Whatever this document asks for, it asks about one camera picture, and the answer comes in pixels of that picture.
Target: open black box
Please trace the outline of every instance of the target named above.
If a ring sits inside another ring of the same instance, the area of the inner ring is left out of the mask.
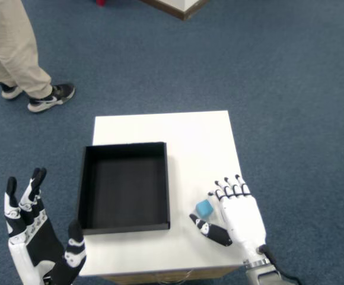
[[[169,229],[166,143],[86,147],[77,215],[85,235]]]

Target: beige trousers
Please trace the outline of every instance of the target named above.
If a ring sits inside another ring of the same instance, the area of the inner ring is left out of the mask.
[[[52,91],[51,78],[38,65],[35,35],[21,0],[0,0],[0,82],[37,99]]]

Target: small blue block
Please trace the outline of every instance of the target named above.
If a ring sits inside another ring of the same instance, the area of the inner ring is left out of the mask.
[[[203,200],[196,205],[196,211],[200,218],[205,219],[213,213],[213,207],[210,205],[208,200]]]

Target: robotic hand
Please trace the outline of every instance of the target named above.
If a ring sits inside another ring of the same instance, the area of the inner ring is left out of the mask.
[[[78,221],[72,221],[64,251],[40,197],[45,176],[46,169],[34,170],[19,204],[17,180],[8,179],[4,202],[8,247],[24,285],[70,285],[86,260],[84,237]]]
[[[215,181],[215,184],[220,189],[208,195],[217,197],[227,229],[191,214],[190,218],[201,234],[224,246],[234,242],[241,248],[250,285],[293,285],[284,281],[276,269],[275,259],[265,245],[266,229],[262,216],[245,181],[236,175],[235,179],[225,178],[225,182]],[[301,284],[297,278],[289,278]]]

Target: blue carpet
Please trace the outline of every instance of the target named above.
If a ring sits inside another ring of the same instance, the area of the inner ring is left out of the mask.
[[[3,219],[8,176],[23,188],[48,168],[43,199],[65,244],[96,115],[223,109],[281,267],[305,284],[344,284],[344,0],[212,0],[187,22],[130,0],[24,4],[40,65],[77,93],[39,115],[24,96],[0,97],[1,285],[20,284]]]

